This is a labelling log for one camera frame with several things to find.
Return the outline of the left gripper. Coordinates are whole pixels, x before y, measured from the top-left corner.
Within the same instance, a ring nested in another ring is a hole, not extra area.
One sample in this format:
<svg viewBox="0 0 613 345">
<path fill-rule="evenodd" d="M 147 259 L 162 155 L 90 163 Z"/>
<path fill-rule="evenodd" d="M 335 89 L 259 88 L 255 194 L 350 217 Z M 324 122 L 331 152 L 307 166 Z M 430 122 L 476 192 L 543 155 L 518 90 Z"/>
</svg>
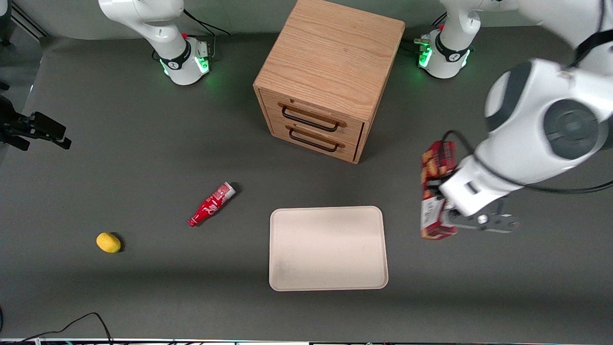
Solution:
<svg viewBox="0 0 613 345">
<path fill-rule="evenodd" d="M 511 192 L 523 182 L 523 164 L 493 155 L 471 155 L 462 160 L 451 178 L 427 178 L 424 189 L 440 189 L 452 204 L 442 210 L 442 227 L 456 229 L 457 219 L 471 216 Z"/>
</svg>

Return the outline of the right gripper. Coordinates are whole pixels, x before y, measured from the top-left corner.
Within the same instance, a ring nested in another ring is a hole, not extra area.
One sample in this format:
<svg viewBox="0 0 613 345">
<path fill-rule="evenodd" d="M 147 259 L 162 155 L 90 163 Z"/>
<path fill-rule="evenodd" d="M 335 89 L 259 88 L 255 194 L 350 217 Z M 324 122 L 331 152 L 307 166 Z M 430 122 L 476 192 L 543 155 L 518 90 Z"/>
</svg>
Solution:
<svg viewBox="0 0 613 345">
<path fill-rule="evenodd" d="M 72 141 L 65 138 L 66 127 L 41 112 L 30 117 L 15 111 L 6 97 L 0 97 L 0 141 L 18 150 L 27 151 L 30 142 L 25 138 L 42 139 L 68 150 Z"/>
</svg>

